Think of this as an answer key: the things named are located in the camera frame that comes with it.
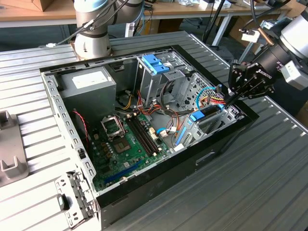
expansion slot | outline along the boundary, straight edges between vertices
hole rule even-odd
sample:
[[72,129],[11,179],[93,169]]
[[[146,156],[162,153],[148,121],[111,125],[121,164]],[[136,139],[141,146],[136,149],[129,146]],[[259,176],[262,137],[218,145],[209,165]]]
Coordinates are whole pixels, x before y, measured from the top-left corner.
[[133,117],[128,119],[127,125],[131,129],[131,131],[136,136],[139,143],[142,145],[148,156],[152,156],[154,154],[157,154],[159,152],[156,144],[153,142],[152,138],[149,136],[148,133],[144,130],[142,125],[140,124],[140,121]]
[[124,170],[122,170],[122,171],[120,171],[120,172],[118,172],[118,173],[116,173],[116,174],[106,178],[104,180],[105,184],[109,183],[109,182],[111,182],[113,180],[117,180],[118,178],[120,178],[120,177],[122,177],[122,176],[124,176],[124,175],[126,175],[126,174],[128,174],[128,173],[130,173],[130,172],[132,172],[134,170],[136,170],[138,168],[139,164],[140,164],[140,161],[135,163],[134,165],[132,165],[132,166],[130,166],[130,167],[128,167],[128,168],[126,168],[126,169],[124,169]]

metal chassis frame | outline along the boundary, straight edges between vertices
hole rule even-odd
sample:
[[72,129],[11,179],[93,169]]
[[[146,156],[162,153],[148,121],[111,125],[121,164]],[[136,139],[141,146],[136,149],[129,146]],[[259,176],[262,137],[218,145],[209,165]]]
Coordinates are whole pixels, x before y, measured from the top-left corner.
[[[199,73],[205,76],[212,84],[222,84],[179,45],[157,48],[154,51],[164,52],[170,49],[175,50]],[[53,109],[53,114],[58,115],[55,116],[57,123],[59,124],[60,122],[66,126],[66,131],[64,131],[64,133],[69,135],[71,140],[74,141],[74,143],[71,144],[73,149],[72,158],[75,159],[76,163],[81,162],[82,170],[85,172],[88,171],[91,176],[94,175],[95,170],[91,167],[89,163],[90,159],[88,156],[86,156],[86,158],[80,159],[77,154],[77,151],[80,148],[84,149],[84,147],[77,135],[72,121],[70,120],[69,116],[67,116],[68,112],[65,110],[65,107],[63,107],[64,104],[61,97],[52,93],[51,89],[56,88],[56,85],[52,79],[56,74],[65,74],[71,70],[77,70],[79,68],[91,68],[94,66],[110,63],[114,60],[123,61],[124,59],[131,58],[134,55],[131,54],[125,58],[122,58],[123,56],[124,55],[115,56],[113,58],[99,58],[91,60],[91,62],[80,61],[40,69],[43,75],[43,79],[47,79],[45,82],[47,86],[45,86],[45,88],[50,94],[49,100]],[[222,93],[225,94],[227,91],[227,88],[222,85]],[[109,191],[103,193],[102,195],[96,193],[94,196],[96,196],[97,203],[101,208],[102,227],[105,228],[108,225],[114,223],[119,218],[125,216],[129,212],[151,200],[166,189],[170,188],[175,183],[192,174],[197,169],[201,168],[205,163],[208,163],[213,158],[218,157],[223,152],[222,150],[229,146],[231,141],[238,137],[238,135],[243,130],[250,127],[252,123],[257,120],[258,115],[244,102],[237,101],[234,106],[236,106],[245,116],[224,130],[210,134],[206,139],[206,148],[204,147],[203,141],[193,145],[189,149],[184,148],[181,151],[174,153],[172,158],[166,159],[165,161],[159,163],[159,166],[153,167],[147,171],[143,171],[139,175],[130,178],[129,183],[122,183],[117,187],[111,188]],[[127,200],[128,197],[136,197],[138,200]]]

gray power supply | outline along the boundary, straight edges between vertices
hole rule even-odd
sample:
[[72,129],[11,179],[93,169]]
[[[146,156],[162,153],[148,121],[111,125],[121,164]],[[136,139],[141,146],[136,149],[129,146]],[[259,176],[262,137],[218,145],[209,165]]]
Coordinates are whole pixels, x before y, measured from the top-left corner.
[[116,82],[105,67],[65,74],[58,82],[69,111],[76,109],[88,120],[97,121],[115,110]]

table leg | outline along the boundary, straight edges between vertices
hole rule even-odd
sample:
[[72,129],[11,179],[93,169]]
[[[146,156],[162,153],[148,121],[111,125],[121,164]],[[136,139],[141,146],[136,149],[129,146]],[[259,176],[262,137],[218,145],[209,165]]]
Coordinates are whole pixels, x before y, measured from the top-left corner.
[[212,43],[213,46],[218,46],[222,36],[223,36],[223,33],[225,33],[226,29],[227,29],[227,26],[231,20],[232,16],[231,15],[228,15],[226,17],[224,17],[224,19],[222,20],[222,23],[219,27],[219,30],[215,36],[215,39]]

metal slotted table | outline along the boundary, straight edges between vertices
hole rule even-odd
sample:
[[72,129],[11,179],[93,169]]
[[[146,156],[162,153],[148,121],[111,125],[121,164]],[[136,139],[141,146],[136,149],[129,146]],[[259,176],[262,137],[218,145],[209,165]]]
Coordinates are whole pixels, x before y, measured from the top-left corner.
[[[196,37],[174,32],[111,41],[117,54],[179,44],[223,83],[228,64]],[[69,45],[0,53],[0,110],[17,114],[29,176],[0,188],[3,230],[68,230],[53,181],[74,169],[38,68],[76,61]],[[269,98],[245,101],[258,121],[203,169],[108,231],[304,230],[307,131]],[[99,230],[96,218],[76,230]]]

